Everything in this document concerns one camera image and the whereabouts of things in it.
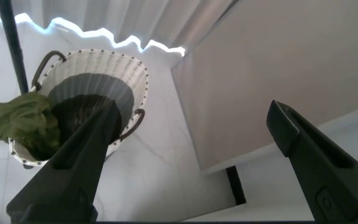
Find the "white tile floor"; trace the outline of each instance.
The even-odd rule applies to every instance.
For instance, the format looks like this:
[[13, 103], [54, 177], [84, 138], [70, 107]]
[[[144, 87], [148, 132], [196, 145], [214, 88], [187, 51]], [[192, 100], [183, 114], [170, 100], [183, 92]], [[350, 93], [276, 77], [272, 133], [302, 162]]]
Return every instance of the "white tile floor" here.
[[[202, 176], [183, 117], [170, 67], [180, 58], [151, 47], [139, 53], [134, 44], [113, 49], [105, 37], [82, 39], [68, 30], [41, 35], [19, 24], [27, 79], [51, 50], [117, 50], [139, 58], [149, 69], [147, 115], [139, 129], [104, 164], [94, 204], [98, 220], [179, 221], [234, 206], [225, 172]], [[0, 102], [19, 94], [0, 24]], [[0, 223], [9, 223], [6, 205], [39, 168], [23, 169], [0, 142]]]

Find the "olive green garment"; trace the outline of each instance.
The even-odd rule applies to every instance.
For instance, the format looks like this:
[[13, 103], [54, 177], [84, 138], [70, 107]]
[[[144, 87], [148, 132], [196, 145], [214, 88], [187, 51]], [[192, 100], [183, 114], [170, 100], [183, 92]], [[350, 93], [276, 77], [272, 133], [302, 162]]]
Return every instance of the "olive green garment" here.
[[60, 130], [50, 100], [26, 93], [0, 103], [0, 139], [19, 141], [37, 160], [46, 160], [59, 149]]

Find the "brown basket handle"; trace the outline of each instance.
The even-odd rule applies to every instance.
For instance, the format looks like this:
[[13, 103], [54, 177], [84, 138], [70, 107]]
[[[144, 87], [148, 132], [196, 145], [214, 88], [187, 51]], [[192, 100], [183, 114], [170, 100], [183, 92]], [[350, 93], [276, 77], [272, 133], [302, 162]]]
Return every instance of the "brown basket handle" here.
[[37, 91], [39, 91], [41, 89], [41, 85], [40, 83], [38, 82], [38, 79], [40, 78], [41, 76], [41, 73], [42, 71], [44, 70], [45, 66], [47, 65], [49, 59], [51, 57], [53, 57], [54, 55], [58, 55], [62, 60], [63, 62], [66, 61], [66, 57], [59, 51], [57, 50], [53, 50], [51, 52], [49, 52], [45, 57], [44, 59], [42, 59], [40, 65], [38, 66], [38, 69], [37, 71], [35, 72], [35, 75], [34, 75], [34, 78], [32, 79], [32, 82], [31, 82], [31, 85], [32, 86], [35, 86], [35, 88], [37, 89]]
[[127, 131], [127, 133], [119, 137], [121, 141], [124, 140], [126, 137], [130, 136], [139, 127], [139, 125], [143, 121], [145, 111], [143, 109], [137, 109], [135, 110], [135, 114], [140, 114], [139, 119], [136, 121], [136, 124], [130, 130]]

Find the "laundry basket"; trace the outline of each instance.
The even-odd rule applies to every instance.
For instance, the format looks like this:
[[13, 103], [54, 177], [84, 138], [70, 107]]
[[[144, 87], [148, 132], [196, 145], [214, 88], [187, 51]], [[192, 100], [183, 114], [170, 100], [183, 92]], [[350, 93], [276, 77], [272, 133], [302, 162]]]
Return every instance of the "laundry basket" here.
[[[54, 55], [60, 58], [41, 75]], [[91, 104], [95, 109], [100, 105], [95, 97], [114, 100], [121, 114], [121, 126], [118, 127], [119, 137], [108, 147], [108, 157], [142, 122], [148, 84], [147, 68], [140, 60], [107, 50], [83, 49], [66, 55], [57, 51], [47, 54], [35, 73], [30, 91], [48, 96], [54, 109], [68, 101], [71, 102], [69, 105], [72, 102]], [[8, 143], [11, 155], [25, 165], [43, 166], [48, 161], [36, 159], [13, 139], [9, 139]]]

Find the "metal rod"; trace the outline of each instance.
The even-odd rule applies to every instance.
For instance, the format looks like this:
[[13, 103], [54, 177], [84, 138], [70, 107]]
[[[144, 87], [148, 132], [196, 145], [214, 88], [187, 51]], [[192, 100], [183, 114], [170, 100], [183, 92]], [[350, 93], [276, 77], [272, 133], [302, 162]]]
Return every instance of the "metal rod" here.
[[0, 15], [21, 94], [29, 91], [11, 0], [0, 0]]

